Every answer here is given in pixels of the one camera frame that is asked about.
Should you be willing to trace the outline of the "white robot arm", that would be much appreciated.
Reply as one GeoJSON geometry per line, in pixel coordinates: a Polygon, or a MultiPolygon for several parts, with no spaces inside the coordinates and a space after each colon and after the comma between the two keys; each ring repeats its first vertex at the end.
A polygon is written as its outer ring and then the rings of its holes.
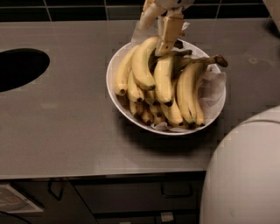
{"type": "Polygon", "coordinates": [[[280,224],[280,39],[271,17],[194,20],[190,40],[229,61],[225,136],[209,162],[199,224],[280,224]]]}

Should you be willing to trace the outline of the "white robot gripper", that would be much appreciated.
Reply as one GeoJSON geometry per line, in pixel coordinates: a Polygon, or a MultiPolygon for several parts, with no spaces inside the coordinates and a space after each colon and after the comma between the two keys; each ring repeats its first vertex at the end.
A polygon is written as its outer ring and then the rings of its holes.
{"type": "MultiPolygon", "coordinates": [[[[139,19],[139,28],[150,28],[157,17],[168,10],[182,11],[193,5],[195,0],[145,0],[139,19]]],[[[181,12],[170,11],[157,20],[158,41],[155,54],[159,57],[167,54],[182,33],[184,15],[181,12]]]]}

